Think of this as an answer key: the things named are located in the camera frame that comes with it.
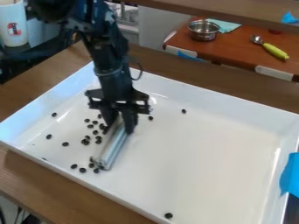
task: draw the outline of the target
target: metal cylinder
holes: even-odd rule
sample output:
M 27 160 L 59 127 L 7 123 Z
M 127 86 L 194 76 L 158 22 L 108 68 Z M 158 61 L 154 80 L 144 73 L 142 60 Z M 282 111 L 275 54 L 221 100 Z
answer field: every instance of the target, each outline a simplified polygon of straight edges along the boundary
M 95 159 L 98 166 L 105 171 L 111 169 L 118 153 L 128 137 L 123 122 L 120 122 L 115 129 L 111 131 L 113 131 L 113 133 L 108 140 L 108 143 L 97 159 Z

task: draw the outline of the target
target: white plastic tray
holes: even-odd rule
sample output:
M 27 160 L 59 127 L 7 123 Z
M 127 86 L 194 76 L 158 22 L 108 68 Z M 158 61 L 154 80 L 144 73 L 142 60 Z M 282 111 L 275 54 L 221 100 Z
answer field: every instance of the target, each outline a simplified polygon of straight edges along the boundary
M 95 174 L 88 160 L 101 145 L 80 140 L 92 135 L 85 118 L 100 121 L 83 95 L 98 87 L 91 63 L 2 122 L 1 143 L 158 223 L 282 223 L 279 178 L 298 115 L 145 73 L 135 87 L 150 95 L 154 120 L 140 115 L 112 170 Z

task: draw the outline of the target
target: blue cloth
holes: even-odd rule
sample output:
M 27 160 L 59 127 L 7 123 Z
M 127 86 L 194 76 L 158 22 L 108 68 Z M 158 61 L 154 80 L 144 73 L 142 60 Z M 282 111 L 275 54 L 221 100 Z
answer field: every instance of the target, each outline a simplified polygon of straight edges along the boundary
M 299 19 L 295 18 L 290 11 L 288 11 L 282 17 L 282 23 L 284 24 L 293 24 L 293 23 L 297 23 L 298 21 Z
M 212 22 L 218 25 L 220 27 L 219 32 L 221 33 L 231 32 L 241 26 L 241 24 L 234 24 L 234 23 L 229 23 L 229 22 L 225 22 L 217 19 L 211 19 L 211 18 L 208 18 L 205 21 Z
M 299 153 L 289 154 L 289 161 L 280 179 L 281 195 L 291 193 L 299 198 Z

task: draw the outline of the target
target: table surface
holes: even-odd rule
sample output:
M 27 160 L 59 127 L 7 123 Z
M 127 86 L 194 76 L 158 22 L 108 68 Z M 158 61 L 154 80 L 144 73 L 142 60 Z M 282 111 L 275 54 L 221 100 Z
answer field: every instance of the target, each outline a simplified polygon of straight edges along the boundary
M 135 45 L 131 46 L 130 54 L 148 72 L 299 113 L 296 83 L 180 59 Z M 0 86 L 0 121 L 89 61 L 79 42 Z M 0 194 L 49 223 L 154 223 L 3 147 L 0 147 Z
M 235 67 L 254 70 L 256 66 L 270 67 L 291 74 L 299 74 L 299 35 L 273 34 L 268 29 L 242 25 L 229 33 L 218 33 L 211 42 L 198 42 L 188 35 L 188 23 L 165 44 L 198 53 L 198 57 L 221 62 Z M 290 59 L 285 62 L 272 56 L 261 45 L 250 42 L 250 37 L 261 35 L 265 43 L 277 46 L 286 52 Z

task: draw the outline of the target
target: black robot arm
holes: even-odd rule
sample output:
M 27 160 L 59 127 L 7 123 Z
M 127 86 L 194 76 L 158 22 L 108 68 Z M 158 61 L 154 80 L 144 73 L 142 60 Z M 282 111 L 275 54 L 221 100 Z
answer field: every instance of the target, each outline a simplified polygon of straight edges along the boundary
M 94 72 L 101 84 L 99 89 L 86 91 L 89 107 L 101 111 L 108 129 L 121 114 L 125 130 L 131 134 L 138 123 L 138 114 L 150 112 L 149 96 L 133 88 L 127 57 L 129 44 L 117 26 L 114 13 L 102 0 L 84 2 L 89 7 L 86 10 L 89 15 L 84 17 L 72 12 L 83 7 L 78 6 L 81 0 L 30 0 L 29 4 L 46 20 L 68 19 L 68 24 L 77 29 L 94 60 Z

